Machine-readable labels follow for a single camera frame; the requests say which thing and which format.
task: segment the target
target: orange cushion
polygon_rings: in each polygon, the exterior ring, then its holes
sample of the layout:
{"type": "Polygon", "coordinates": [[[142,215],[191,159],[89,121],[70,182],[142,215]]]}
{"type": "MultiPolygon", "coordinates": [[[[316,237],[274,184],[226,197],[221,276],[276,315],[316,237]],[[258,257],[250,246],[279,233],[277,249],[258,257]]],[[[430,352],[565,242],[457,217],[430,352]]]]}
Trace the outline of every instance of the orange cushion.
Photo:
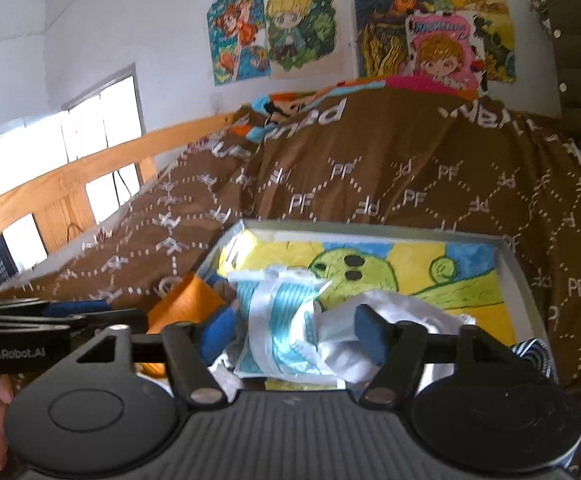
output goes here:
{"type": "MultiPolygon", "coordinates": [[[[201,323],[224,303],[196,274],[188,274],[148,313],[148,333],[160,333],[178,321],[201,323]]],[[[166,376],[166,367],[161,363],[142,363],[141,367],[151,377],[166,376]]]]}

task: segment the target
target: wooden bed rail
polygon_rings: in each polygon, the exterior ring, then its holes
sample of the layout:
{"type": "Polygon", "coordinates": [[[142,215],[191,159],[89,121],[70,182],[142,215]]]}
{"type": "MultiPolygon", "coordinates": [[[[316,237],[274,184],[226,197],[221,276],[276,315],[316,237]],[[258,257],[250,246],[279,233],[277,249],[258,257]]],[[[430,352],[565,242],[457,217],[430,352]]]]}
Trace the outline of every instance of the wooden bed rail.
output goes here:
{"type": "Polygon", "coordinates": [[[148,133],[71,162],[4,193],[0,196],[0,233],[33,213],[46,250],[55,251],[66,244],[71,225],[83,230],[94,225],[86,196],[88,182],[129,164],[137,164],[141,180],[148,180],[156,173],[155,155],[225,128],[233,116],[216,115],[148,133]]]}

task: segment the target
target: poster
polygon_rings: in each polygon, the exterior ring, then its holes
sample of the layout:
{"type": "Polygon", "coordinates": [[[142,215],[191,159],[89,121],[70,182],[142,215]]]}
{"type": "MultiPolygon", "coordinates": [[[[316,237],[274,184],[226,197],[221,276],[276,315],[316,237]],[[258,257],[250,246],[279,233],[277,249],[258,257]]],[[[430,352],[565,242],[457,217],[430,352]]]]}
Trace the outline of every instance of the poster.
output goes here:
{"type": "Polygon", "coordinates": [[[270,75],[264,0],[218,0],[207,17],[215,85],[270,75]]]}
{"type": "Polygon", "coordinates": [[[264,0],[264,7],[272,79],[341,71],[334,0],[264,0]]]}
{"type": "Polygon", "coordinates": [[[477,30],[483,37],[488,79],[515,81],[515,33],[506,0],[437,0],[436,7],[478,12],[477,30]]]}
{"type": "Polygon", "coordinates": [[[516,79],[515,34],[506,0],[354,0],[357,18],[359,75],[403,75],[405,17],[417,10],[471,10],[483,38],[488,79],[510,83],[516,79]]]}
{"type": "Polygon", "coordinates": [[[505,344],[516,342],[497,278],[496,250],[488,244],[403,240],[356,242],[347,235],[328,241],[257,240],[243,231],[219,256],[218,274],[286,266],[310,270],[330,281],[318,297],[331,310],[368,290],[399,292],[447,314],[475,318],[478,326],[505,344]]]}
{"type": "Polygon", "coordinates": [[[416,10],[434,10],[434,0],[355,0],[360,77],[404,74],[405,20],[416,10]]]}
{"type": "Polygon", "coordinates": [[[468,11],[416,12],[406,20],[412,72],[450,88],[485,91],[483,39],[468,11]]]}

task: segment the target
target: metal screw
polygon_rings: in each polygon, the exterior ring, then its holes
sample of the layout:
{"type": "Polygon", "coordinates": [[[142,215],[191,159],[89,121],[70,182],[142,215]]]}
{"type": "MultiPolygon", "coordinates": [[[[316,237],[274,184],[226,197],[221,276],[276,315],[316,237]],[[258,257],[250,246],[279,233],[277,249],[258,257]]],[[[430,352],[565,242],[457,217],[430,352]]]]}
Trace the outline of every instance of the metal screw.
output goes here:
{"type": "Polygon", "coordinates": [[[215,388],[197,388],[190,394],[197,404],[216,404],[223,398],[224,394],[215,388]]]}
{"type": "Polygon", "coordinates": [[[366,400],[373,404],[392,404],[397,399],[397,394],[388,388],[373,388],[366,392],[366,400]]]}

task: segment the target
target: window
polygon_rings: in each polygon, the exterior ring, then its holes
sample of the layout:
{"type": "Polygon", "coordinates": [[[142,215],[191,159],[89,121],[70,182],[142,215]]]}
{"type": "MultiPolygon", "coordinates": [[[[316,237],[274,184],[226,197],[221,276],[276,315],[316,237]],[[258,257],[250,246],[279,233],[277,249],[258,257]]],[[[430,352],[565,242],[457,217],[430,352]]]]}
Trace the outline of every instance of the window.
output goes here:
{"type": "MultiPolygon", "coordinates": [[[[0,195],[78,158],[141,136],[134,76],[126,71],[99,88],[103,89],[65,111],[0,126],[0,195]]],[[[138,191],[134,165],[86,184],[97,223],[138,191]]],[[[47,256],[32,215],[5,229],[4,238],[19,270],[47,256]]]]}

